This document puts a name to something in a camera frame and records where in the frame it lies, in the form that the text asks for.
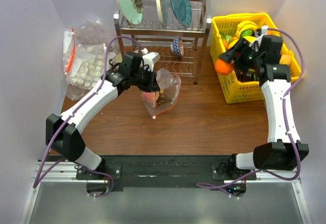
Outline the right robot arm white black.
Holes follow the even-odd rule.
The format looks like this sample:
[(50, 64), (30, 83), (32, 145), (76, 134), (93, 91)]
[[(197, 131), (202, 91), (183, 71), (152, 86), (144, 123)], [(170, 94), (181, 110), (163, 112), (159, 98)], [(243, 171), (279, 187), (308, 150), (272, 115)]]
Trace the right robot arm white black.
[(309, 146), (301, 142), (297, 132), (290, 92), (290, 68), (281, 64), (283, 39), (274, 35), (261, 35), (250, 42), (240, 38), (228, 51), (220, 54), (215, 68), (220, 64), (231, 65), (242, 71), (254, 70), (263, 92), (268, 118), (267, 143), (257, 146), (251, 153), (234, 154), (227, 166), (227, 174), (237, 180), (245, 171), (262, 170), (292, 171), (296, 179), (301, 171), (302, 160), (309, 153)]

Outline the brown longan bunch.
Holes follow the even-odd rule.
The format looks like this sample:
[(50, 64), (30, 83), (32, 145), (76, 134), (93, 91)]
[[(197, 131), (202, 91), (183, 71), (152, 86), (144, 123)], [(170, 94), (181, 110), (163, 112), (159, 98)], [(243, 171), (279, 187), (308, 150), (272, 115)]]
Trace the brown longan bunch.
[(165, 91), (163, 89), (161, 89), (159, 92), (156, 92), (155, 94), (155, 102), (156, 102), (156, 106), (159, 106), (162, 104), (172, 103), (173, 100), (165, 94)]

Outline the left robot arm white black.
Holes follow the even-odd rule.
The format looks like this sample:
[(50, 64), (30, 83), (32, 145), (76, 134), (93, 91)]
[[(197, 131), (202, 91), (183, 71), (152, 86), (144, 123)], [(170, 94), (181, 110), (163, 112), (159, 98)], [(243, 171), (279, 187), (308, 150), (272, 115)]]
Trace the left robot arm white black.
[(128, 52), (122, 62), (107, 70), (95, 87), (77, 104), (59, 116), (51, 114), (46, 120), (46, 144), (70, 162), (88, 168), (93, 179), (105, 175), (102, 158), (90, 150), (81, 133), (100, 110), (130, 87), (143, 92), (158, 92), (154, 64), (157, 52), (139, 55)]

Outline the orange fruit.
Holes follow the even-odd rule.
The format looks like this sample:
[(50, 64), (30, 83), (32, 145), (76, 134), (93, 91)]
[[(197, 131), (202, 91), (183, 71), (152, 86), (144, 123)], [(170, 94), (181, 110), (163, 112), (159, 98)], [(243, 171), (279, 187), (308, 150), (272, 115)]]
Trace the orange fruit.
[(221, 59), (217, 59), (215, 63), (215, 71), (221, 75), (229, 75), (234, 70), (234, 64), (227, 63)]

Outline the clear orange-zipper zip bag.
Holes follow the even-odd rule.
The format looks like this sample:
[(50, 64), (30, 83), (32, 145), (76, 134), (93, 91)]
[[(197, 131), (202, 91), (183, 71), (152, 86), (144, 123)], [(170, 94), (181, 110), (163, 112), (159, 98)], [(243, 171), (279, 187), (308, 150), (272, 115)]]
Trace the clear orange-zipper zip bag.
[(156, 80), (160, 87), (165, 91), (165, 94), (173, 100), (172, 103), (162, 104), (156, 106), (156, 103), (147, 103), (141, 93), (141, 98), (143, 100), (144, 106), (146, 110), (149, 112), (152, 119), (156, 119), (156, 117), (164, 112), (172, 109), (180, 95), (180, 87), (181, 87), (181, 79), (178, 74), (172, 74), (168, 70), (161, 68), (156, 74)]

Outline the pink yellow peach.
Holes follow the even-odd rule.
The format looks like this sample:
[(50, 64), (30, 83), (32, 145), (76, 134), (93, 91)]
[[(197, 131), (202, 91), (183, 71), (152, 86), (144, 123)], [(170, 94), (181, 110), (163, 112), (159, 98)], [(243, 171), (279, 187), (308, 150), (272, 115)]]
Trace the pink yellow peach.
[(147, 103), (155, 103), (158, 100), (159, 92), (143, 92), (142, 95)]

